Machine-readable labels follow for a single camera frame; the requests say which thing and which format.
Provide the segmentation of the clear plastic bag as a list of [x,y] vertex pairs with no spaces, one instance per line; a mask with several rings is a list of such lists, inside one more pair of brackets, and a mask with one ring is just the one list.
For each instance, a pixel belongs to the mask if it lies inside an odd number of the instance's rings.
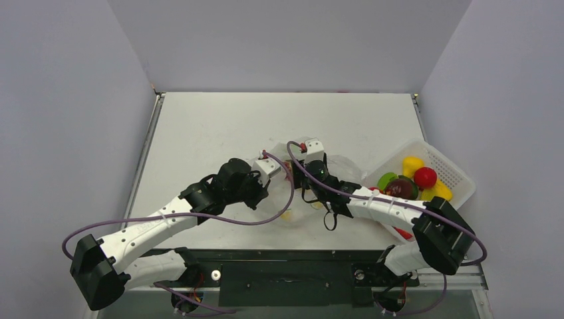
[[[284,161],[289,167],[289,171],[293,171],[293,162],[287,152],[286,144],[279,142],[268,152]],[[327,156],[327,167],[329,173],[340,180],[360,183],[363,179],[363,172],[360,167],[345,156]],[[274,221],[274,224],[288,227],[310,219],[317,214],[324,215],[326,213],[321,203],[313,202],[315,195],[308,189],[308,183],[302,180],[302,173],[300,171],[297,171],[297,173],[298,176],[294,178],[295,193],[292,203],[284,214]],[[268,192],[269,196],[258,204],[257,210],[253,214],[259,219],[274,216],[285,206],[289,199],[290,185],[283,169],[271,180]]]

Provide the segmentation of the dark red fake plum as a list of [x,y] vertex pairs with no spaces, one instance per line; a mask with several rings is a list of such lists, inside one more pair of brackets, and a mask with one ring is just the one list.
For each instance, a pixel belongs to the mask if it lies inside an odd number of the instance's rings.
[[388,184],[384,193],[389,196],[405,199],[404,197],[406,195],[410,195],[410,184],[407,181],[398,178]]

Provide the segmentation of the red fake apple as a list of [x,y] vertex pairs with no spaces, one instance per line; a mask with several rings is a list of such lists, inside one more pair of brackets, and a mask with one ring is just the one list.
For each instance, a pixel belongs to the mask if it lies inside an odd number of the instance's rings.
[[410,234],[409,232],[404,231],[404,230],[402,230],[402,229],[398,229],[398,228],[396,228],[396,227],[393,227],[392,229],[393,229],[393,231],[394,231],[394,234],[395,234],[395,235],[398,235],[398,237],[399,237],[400,239],[402,239],[402,240],[404,240],[404,241],[410,241],[410,242],[411,242],[411,241],[414,241],[414,236],[413,236],[412,234]]

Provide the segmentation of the red fake fruit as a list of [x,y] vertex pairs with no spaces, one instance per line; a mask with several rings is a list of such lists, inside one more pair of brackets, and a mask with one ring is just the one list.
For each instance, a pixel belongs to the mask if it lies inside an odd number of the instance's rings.
[[416,171],[413,180],[420,189],[428,189],[435,185],[438,175],[434,169],[423,167]]

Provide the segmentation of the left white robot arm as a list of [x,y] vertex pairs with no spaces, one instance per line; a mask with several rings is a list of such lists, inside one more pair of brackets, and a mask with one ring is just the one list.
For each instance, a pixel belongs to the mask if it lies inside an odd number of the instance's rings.
[[234,203],[255,210],[268,196],[271,178],[281,166],[271,158],[252,164],[231,158],[219,171],[193,183],[169,203],[124,229],[99,239],[81,238],[72,256],[70,274],[91,310],[101,310],[127,290],[163,280],[189,286],[198,279],[198,267],[185,249],[149,255],[155,246],[175,234],[218,216]]

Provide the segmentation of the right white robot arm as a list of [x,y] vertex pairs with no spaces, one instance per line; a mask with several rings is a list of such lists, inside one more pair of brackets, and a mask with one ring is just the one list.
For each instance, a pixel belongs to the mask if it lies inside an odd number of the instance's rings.
[[294,160],[292,168],[297,185],[310,189],[329,213],[375,221],[414,237],[411,242],[389,246],[381,254],[375,266],[379,281],[391,284],[423,268],[454,275],[467,265],[464,256],[476,236],[445,199],[417,201],[373,192],[331,175],[322,160],[308,164]]

